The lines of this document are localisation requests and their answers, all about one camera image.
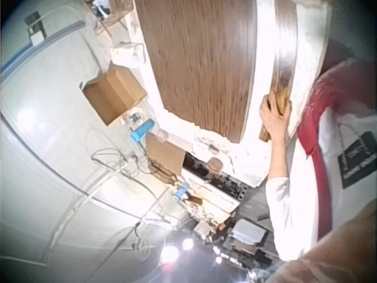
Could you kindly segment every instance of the cardboard box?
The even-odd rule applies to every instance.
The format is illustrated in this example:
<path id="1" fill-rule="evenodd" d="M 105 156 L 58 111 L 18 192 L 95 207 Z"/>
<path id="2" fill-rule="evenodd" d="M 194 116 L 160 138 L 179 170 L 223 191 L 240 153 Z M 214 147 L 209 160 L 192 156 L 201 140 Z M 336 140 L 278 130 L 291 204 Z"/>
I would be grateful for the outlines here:
<path id="1" fill-rule="evenodd" d="M 181 175 L 185 151 L 168 141 L 160 143 L 152 133 L 147 133 L 145 150 L 150 158 L 176 175 Z"/>
<path id="2" fill-rule="evenodd" d="M 108 73 L 89 81 L 82 92 L 106 126 L 147 95 L 130 69 L 114 64 Z"/>

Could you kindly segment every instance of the wooden panel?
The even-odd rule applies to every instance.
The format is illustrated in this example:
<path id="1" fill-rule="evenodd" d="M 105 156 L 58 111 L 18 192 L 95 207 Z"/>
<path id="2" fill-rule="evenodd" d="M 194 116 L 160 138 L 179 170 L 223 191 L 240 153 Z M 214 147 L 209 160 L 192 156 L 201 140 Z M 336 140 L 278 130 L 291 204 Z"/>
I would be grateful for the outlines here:
<path id="1" fill-rule="evenodd" d="M 288 105 L 297 53 L 297 12 L 291 0 L 275 0 L 276 27 L 279 45 L 276 47 L 270 94 L 275 93 L 277 109 L 283 114 Z M 263 126 L 259 139 L 271 139 Z"/>
<path id="2" fill-rule="evenodd" d="M 165 109 L 238 143 L 254 72 L 255 0 L 135 0 Z"/>

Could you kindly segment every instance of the red strap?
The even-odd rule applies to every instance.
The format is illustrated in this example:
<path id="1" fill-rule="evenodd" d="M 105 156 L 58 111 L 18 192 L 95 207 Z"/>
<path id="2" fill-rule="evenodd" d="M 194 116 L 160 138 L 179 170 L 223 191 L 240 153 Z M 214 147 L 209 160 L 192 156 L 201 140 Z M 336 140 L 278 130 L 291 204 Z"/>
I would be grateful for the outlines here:
<path id="1" fill-rule="evenodd" d="M 367 107 L 376 103 L 375 62 L 348 59 L 324 73 L 312 88 L 297 135 L 307 156 L 312 156 L 318 187 L 318 240 L 332 228 L 332 208 L 325 164 L 318 145 L 319 120 L 327 107 L 336 111 L 356 100 Z"/>

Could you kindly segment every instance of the sticker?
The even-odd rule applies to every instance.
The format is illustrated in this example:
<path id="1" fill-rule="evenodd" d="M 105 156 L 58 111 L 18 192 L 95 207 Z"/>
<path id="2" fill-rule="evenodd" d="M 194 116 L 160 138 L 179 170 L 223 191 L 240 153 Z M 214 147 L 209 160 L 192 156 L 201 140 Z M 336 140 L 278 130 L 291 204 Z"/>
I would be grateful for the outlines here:
<path id="1" fill-rule="evenodd" d="M 346 164 L 343 162 L 343 155 L 338 156 L 343 189 L 352 186 L 376 171 L 376 140 L 371 131 L 361 135 L 361 139 L 367 150 L 360 143 L 360 140 L 357 140 L 345 150 Z"/>

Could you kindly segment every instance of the blue clip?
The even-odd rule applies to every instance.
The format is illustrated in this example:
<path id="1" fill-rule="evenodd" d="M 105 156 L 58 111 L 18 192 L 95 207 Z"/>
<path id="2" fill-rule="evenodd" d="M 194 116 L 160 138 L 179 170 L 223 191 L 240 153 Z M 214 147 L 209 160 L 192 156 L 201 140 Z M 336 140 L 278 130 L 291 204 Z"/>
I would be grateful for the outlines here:
<path id="1" fill-rule="evenodd" d="M 178 191 L 174 194 L 173 199 L 174 200 L 183 200 L 184 194 L 188 191 L 190 188 L 190 185 L 188 183 L 183 183 L 182 187 L 178 189 Z"/>

